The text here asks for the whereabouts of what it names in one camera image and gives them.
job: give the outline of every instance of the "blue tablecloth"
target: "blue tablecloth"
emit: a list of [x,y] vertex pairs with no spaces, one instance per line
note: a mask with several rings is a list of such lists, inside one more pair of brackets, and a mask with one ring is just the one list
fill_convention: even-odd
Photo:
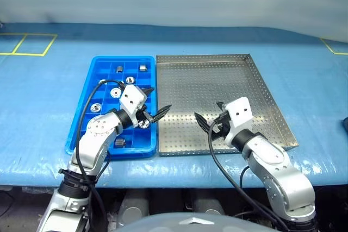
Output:
[[[250,53],[300,146],[289,151],[313,185],[348,183],[348,56],[311,36],[267,28],[169,28],[97,24],[6,24],[0,33],[50,33],[44,57],[0,55],[0,184],[58,186],[64,146],[91,59],[97,55]],[[1,48],[13,45],[0,37]],[[22,53],[47,39],[28,37]],[[347,44],[340,44],[340,52]],[[218,156],[235,178],[240,154]],[[251,173],[246,187],[262,186]],[[114,161],[98,186],[230,187],[211,156]]]

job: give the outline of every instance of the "yellow tape line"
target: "yellow tape line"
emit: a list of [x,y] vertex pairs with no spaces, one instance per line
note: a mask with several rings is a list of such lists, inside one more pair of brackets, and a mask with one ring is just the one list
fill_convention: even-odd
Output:
[[335,52],[323,38],[320,38],[320,40],[326,45],[327,49],[329,49],[331,53],[340,54],[340,55],[348,55],[348,53]]
[[[53,42],[57,38],[57,34],[37,34],[37,33],[0,33],[0,35],[23,35],[23,38],[19,41],[19,43],[15,46],[13,51],[11,53],[0,53],[0,55],[27,55],[31,57],[44,57],[50,47],[53,45]],[[48,46],[45,48],[44,52],[40,54],[36,53],[17,53],[17,50],[19,47],[23,44],[24,40],[27,38],[28,35],[39,35],[39,36],[52,36],[52,40],[48,43]]]

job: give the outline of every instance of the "black cable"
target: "black cable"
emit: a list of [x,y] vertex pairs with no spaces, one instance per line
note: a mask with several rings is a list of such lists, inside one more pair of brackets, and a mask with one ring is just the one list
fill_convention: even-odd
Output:
[[[89,193],[89,201],[88,201],[88,206],[87,206],[87,213],[88,213],[88,218],[90,220],[93,219],[93,211],[92,211],[92,192]],[[96,232],[96,228],[94,227],[93,222],[89,222],[90,230],[92,232]]]
[[269,214],[274,214],[274,212],[272,210],[270,210],[269,208],[267,208],[264,204],[260,203],[259,201],[255,200],[256,204],[258,204],[260,206],[260,208],[262,208],[264,211],[266,211]]
[[244,211],[244,212],[241,212],[241,213],[238,213],[238,214],[234,215],[233,217],[240,217],[240,216],[242,216],[241,218],[243,219],[243,215],[249,215],[249,214],[255,214],[255,211],[254,210]]
[[99,174],[97,175],[97,178],[96,178],[96,181],[98,182],[100,176],[103,174],[103,172],[107,169],[108,165],[110,164],[111,162],[111,155],[109,153],[109,151],[107,152],[108,153],[108,161],[107,163],[104,165],[104,167],[102,168],[102,170],[99,172]]
[[[76,161],[77,161],[77,165],[81,171],[81,174],[82,174],[82,177],[87,180],[87,181],[90,181],[90,179],[88,178],[83,166],[82,166],[82,163],[81,163],[81,159],[80,159],[80,150],[79,150],[79,142],[80,142],[80,133],[81,133],[81,127],[82,127],[82,123],[83,123],[83,118],[86,114],[86,111],[87,111],[87,108],[94,96],[94,94],[96,93],[96,91],[99,89],[100,86],[102,86],[103,84],[106,84],[106,83],[109,83],[109,82],[113,82],[113,83],[117,83],[117,84],[120,84],[121,82],[120,81],[117,81],[117,80],[104,80],[100,83],[97,84],[97,86],[93,89],[93,91],[91,92],[90,96],[88,97],[86,103],[85,103],[85,106],[82,110],[82,113],[80,115],[80,118],[79,118],[79,122],[78,122],[78,127],[77,127],[77,134],[76,134],[76,143],[75,143],[75,147],[76,147]],[[107,232],[108,231],[108,220],[107,220],[107,213],[105,211],[105,207],[104,207],[104,204],[103,204],[103,200],[101,198],[101,196],[99,195],[98,191],[96,190],[95,186],[93,184],[89,184],[88,185],[90,190],[91,190],[91,193],[92,195],[94,196],[94,198],[97,200],[97,204],[99,206],[99,209],[102,213],[102,218],[103,218],[103,231]]]
[[210,125],[209,133],[208,133],[208,144],[209,144],[210,153],[217,167],[220,169],[222,174],[228,179],[228,181],[234,186],[235,190],[244,198],[244,200],[246,200],[253,207],[255,211],[257,211],[262,216],[268,218],[273,224],[278,223],[278,225],[282,227],[283,231],[289,231],[287,225],[274,212],[270,210],[266,211],[263,207],[261,207],[258,203],[256,203],[255,200],[249,197],[248,194],[246,194],[245,191],[240,186],[238,186],[238,184],[233,180],[233,178],[226,172],[226,170],[220,164],[219,160],[217,159],[214,153],[213,144],[212,144],[212,133],[213,133],[213,128],[216,124],[217,124],[217,121],[214,120],[212,125]]
[[240,174],[240,177],[239,177],[239,186],[240,188],[242,189],[243,188],[243,176],[244,176],[244,173],[249,169],[249,166],[246,166],[242,171],[241,171],[241,174]]
[[10,208],[12,207],[12,205],[14,204],[14,202],[16,201],[15,198],[10,194],[8,193],[7,191],[0,191],[0,193],[4,193],[6,194],[10,199],[11,199],[11,203],[8,205],[8,207],[5,209],[4,212],[2,212],[0,214],[0,217],[4,216],[9,210]]

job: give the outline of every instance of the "blue plastic tray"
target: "blue plastic tray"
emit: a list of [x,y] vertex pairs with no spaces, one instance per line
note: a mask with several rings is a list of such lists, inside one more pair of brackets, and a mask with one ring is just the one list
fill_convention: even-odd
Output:
[[[147,72],[139,71],[140,64],[145,64],[147,66]],[[116,68],[118,66],[123,66],[122,73],[116,73]],[[67,138],[65,146],[67,153],[71,154],[75,148],[78,120],[82,113],[83,106],[93,88],[102,79],[123,80],[126,82],[128,76],[133,76],[135,78],[135,85],[140,88],[155,87],[155,91],[147,97],[145,105],[147,106],[147,111],[151,115],[156,113],[156,68],[154,57],[94,57]],[[100,86],[95,93],[83,119],[81,136],[85,134],[86,125],[90,119],[99,114],[105,114],[112,108],[119,109],[119,99],[113,98],[110,95],[110,90],[116,87],[116,85],[116,83],[106,83]],[[92,113],[90,111],[89,108],[94,103],[100,103],[102,105],[99,113]],[[129,127],[123,130],[123,133],[118,137],[126,139],[126,147],[115,148],[114,143],[110,144],[109,153],[112,159],[150,157],[156,152],[157,124],[152,124],[147,129],[141,129],[139,127],[134,129],[133,127]]]

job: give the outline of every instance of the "perforated metal tray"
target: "perforated metal tray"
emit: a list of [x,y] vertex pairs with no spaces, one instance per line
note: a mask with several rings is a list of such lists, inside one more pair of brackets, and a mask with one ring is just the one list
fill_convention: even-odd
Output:
[[[158,107],[172,104],[159,121],[160,155],[209,153],[207,134],[194,112],[210,124],[221,112],[217,101],[247,97],[254,115],[253,132],[261,132],[285,149],[298,146],[276,102],[249,54],[158,55]],[[223,139],[213,142],[218,153],[235,153]]]

